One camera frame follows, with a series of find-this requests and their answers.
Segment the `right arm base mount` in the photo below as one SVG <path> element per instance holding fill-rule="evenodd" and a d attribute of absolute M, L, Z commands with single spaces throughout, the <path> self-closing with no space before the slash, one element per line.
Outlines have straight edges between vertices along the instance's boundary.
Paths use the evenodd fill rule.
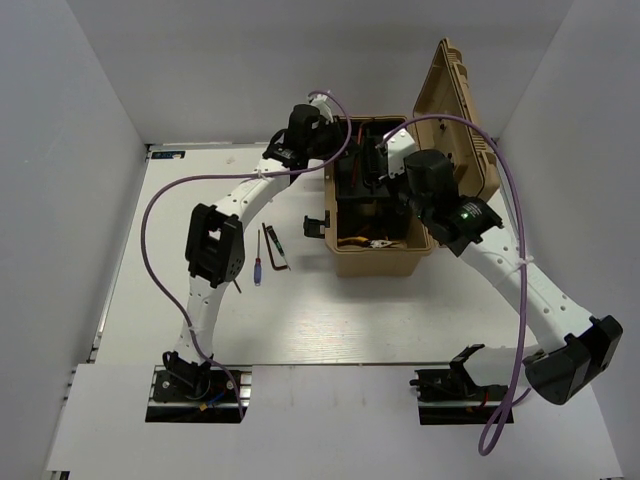
<path fill-rule="evenodd" d="M 451 369 L 415 371 L 409 386 L 416 394 L 421 426 L 485 424 L 506 396 L 506 385 L 477 386 Z"/>

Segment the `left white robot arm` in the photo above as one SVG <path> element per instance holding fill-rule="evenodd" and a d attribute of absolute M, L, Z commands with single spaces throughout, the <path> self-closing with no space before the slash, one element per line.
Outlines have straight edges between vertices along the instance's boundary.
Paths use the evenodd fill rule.
<path fill-rule="evenodd" d="M 199 399 L 211 387 L 209 360 L 222 298 L 245 261 L 244 230 L 279 193 L 308 167 L 311 159 L 331 158 L 344 150 L 345 137 L 335 123 L 326 94 L 315 93 L 294 107 L 280 143 L 271 142 L 253 171 L 224 198 L 194 207 L 185 258 L 188 263 L 188 320 L 163 364 L 188 398 Z"/>

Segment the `tan plastic toolbox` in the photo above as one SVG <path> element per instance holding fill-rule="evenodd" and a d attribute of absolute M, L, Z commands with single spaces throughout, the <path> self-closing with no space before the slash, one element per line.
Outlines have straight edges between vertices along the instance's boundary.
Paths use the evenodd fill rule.
<path fill-rule="evenodd" d="M 448 38 L 438 43 L 412 116 L 416 121 L 406 129 L 418 149 L 443 152 L 454 165 L 460 193 L 489 200 L 500 186 L 497 158 L 478 133 L 457 121 L 464 118 L 477 122 L 479 117 L 462 54 Z M 324 240 L 340 277 L 412 275 L 420 260 L 438 248 L 438 242 L 412 212 L 402 210 L 393 198 L 385 202 L 338 203 L 334 163 L 324 170 L 324 213 L 318 219 L 304 219 L 305 236 Z M 351 236 L 399 240 L 406 246 L 337 246 L 338 238 Z"/>

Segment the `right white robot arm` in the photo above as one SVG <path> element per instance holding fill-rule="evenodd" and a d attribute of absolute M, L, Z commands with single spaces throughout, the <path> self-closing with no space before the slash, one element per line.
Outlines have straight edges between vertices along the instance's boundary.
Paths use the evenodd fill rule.
<path fill-rule="evenodd" d="M 533 261 L 488 203 L 460 193 L 452 162 L 439 150 L 388 152 L 390 189 L 429 234 L 477 271 L 516 309 L 538 349 L 521 353 L 529 385 L 564 405 L 611 363 L 623 327 L 571 300 Z"/>

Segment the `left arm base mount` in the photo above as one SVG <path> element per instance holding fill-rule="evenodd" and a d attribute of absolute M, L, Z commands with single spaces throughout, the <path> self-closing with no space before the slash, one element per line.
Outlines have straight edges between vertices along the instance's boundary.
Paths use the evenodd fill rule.
<path fill-rule="evenodd" d="M 232 369 L 239 388 L 237 399 L 231 380 L 221 370 L 212 369 L 195 390 L 156 367 L 149 392 L 145 422 L 169 424 L 240 424 L 247 413 L 252 372 L 248 368 Z"/>

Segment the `yellow black needle-nose pliers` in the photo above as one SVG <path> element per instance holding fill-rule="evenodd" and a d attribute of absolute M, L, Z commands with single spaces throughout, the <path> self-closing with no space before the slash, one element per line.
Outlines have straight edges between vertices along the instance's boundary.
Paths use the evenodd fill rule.
<path fill-rule="evenodd" d="M 405 246 L 406 243 L 399 240 L 376 239 L 367 242 L 367 247 L 371 249 L 404 248 Z"/>

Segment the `brown long hex key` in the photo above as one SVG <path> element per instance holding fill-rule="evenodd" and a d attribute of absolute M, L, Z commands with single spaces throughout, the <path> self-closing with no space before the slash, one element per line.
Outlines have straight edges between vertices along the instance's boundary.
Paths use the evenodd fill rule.
<path fill-rule="evenodd" d="M 356 153 L 354 155 L 352 172 L 351 172 L 351 183 L 350 183 L 351 188 L 355 188 L 356 182 L 357 182 L 359 159 L 360 159 L 360 155 L 361 155 L 361 151 L 362 151 L 362 142 L 363 142 L 363 137 L 364 137 L 364 132 L 365 132 L 365 126 L 368 125 L 369 123 L 371 123 L 372 121 L 373 121 L 373 117 L 368 118 L 366 120 L 363 120 L 359 124 L 358 132 L 357 132 L 357 135 L 356 135 L 357 151 L 356 151 Z"/>

